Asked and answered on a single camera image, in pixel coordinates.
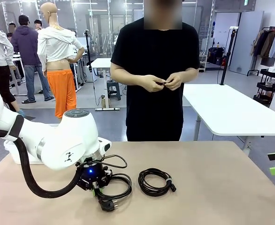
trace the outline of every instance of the mannequin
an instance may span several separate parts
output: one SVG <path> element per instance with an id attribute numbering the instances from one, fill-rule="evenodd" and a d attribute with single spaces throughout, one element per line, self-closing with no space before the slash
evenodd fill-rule
<path id="1" fill-rule="evenodd" d="M 70 30 L 58 24 L 55 4 L 47 2 L 40 9 L 49 27 L 38 32 L 37 54 L 56 98 L 55 116 L 60 120 L 65 111 L 76 108 L 74 79 L 69 64 L 76 63 L 82 57 L 84 47 Z M 74 59 L 69 58 L 73 54 L 71 45 L 79 49 Z"/>
<path id="2" fill-rule="evenodd" d="M 10 93 L 9 90 L 9 76 L 10 69 L 15 70 L 15 65 L 12 62 L 13 58 L 13 46 L 6 37 L 6 34 L 0 31 L 0 94 L 9 106 L 9 108 L 19 113 L 22 116 L 25 116 L 24 112 L 20 109 L 15 97 Z"/>

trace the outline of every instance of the orange pants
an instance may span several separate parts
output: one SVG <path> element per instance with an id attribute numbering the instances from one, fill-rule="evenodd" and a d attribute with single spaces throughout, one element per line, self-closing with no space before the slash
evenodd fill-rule
<path id="1" fill-rule="evenodd" d="M 47 71 L 50 88 L 56 98 L 55 116 L 62 118 L 63 114 L 76 108 L 76 90 L 73 73 L 70 69 Z"/>

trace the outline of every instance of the blue jeans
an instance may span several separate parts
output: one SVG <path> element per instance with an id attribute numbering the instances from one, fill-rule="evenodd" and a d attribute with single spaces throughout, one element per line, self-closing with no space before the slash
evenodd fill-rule
<path id="1" fill-rule="evenodd" d="M 51 97 L 50 87 L 49 87 L 47 78 L 44 77 L 44 75 L 43 75 L 42 64 L 24 65 L 24 70 L 25 70 L 25 77 L 26 77 L 28 100 L 30 102 L 35 101 L 35 97 L 34 97 L 34 73 L 35 73 L 35 71 L 38 72 L 39 79 L 40 79 L 40 82 L 43 87 L 43 93 L 44 93 L 45 100 L 49 99 Z"/>

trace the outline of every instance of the man's hand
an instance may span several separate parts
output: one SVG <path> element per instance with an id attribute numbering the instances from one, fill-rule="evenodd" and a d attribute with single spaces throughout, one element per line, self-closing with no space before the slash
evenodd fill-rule
<path id="1" fill-rule="evenodd" d="M 157 83 L 165 83 L 165 80 L 160 79 L 153 75 L 145 75 L 141 76 L 141 84 L 144 89 L 146 89 L 148 92 L 157 92 L 164 88 L 163 85 L 159 85 Z"/>
<path id="2" fill-rule="evenodd" d="M 9 68 L 11 68 L 12 70 L 16 70 L 15 65 L 13 65 L 13 66 L 9 66 Z"/>
<path id="3" fill-rule="evenodd" d="M 77 61 L 75 59 L 67 59 L 69 63 L 76 63 Z"/>
<path id="4" fill-rule="evenodd" d="M 176 90 L 181 86 L 182 77 L 180 73 L 173 73 L 169 78 L 165 81 L 165 87 L 170 90 Z"/>

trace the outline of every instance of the stool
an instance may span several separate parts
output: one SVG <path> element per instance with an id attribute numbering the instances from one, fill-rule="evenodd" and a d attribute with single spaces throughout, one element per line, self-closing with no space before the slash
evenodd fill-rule
<path id="1" fill-rule="evenodd" d="M 118 98 L 118 101 L 120 101 L 120 91 L 118 82 L 115 82 L 114 80 L 107 81 L 107 91 L 108 98 Z"/>

